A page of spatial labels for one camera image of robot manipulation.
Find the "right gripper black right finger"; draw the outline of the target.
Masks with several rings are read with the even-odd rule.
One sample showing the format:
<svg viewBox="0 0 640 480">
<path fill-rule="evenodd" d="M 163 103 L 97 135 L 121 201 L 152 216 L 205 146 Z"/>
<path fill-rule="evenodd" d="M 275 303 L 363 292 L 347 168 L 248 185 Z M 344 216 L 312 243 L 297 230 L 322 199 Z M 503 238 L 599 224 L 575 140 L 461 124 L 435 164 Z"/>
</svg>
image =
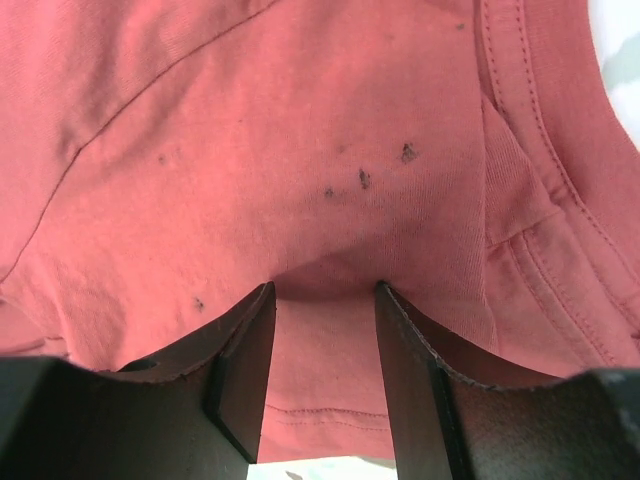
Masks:
<svg viewBox="0 0 640 480">
<path fill-rule="evenodd" d="M 635 479 L 639 373 L 567 379 L 504 360 L 381 283 L 375 319 L 402 479 Z"/>
</svg>

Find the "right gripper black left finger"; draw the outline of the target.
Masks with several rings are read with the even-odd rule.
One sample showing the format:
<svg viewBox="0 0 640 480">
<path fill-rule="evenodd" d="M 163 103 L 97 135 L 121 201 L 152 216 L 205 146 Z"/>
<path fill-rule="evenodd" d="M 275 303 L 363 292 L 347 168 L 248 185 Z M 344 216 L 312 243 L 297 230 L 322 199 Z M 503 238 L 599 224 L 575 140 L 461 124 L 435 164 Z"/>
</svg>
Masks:
<svg viewBox="0 0 640 480">
<path fill-rule="evenodd" d="M 257 460 L 276 319 L 272 283 L 122 369 L 1 361 L 5 479 L 243 479 Z"/>
</svg>

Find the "red t-shirt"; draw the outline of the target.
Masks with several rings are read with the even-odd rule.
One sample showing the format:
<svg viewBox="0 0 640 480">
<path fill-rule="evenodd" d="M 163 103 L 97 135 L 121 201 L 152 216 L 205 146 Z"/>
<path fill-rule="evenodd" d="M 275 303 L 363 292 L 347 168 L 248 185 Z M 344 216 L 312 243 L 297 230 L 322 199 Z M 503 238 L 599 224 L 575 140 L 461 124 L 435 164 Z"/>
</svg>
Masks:
<svg viewBox="0 0 640 480">
<path fill-rule="evenodd" d="M 259 457 L 392 454 L 374 286 L 639 363 L 639 152 L 584 1 L 5 1 L 1 350 L 117 370 L 273 281 Z"/>
</svg>

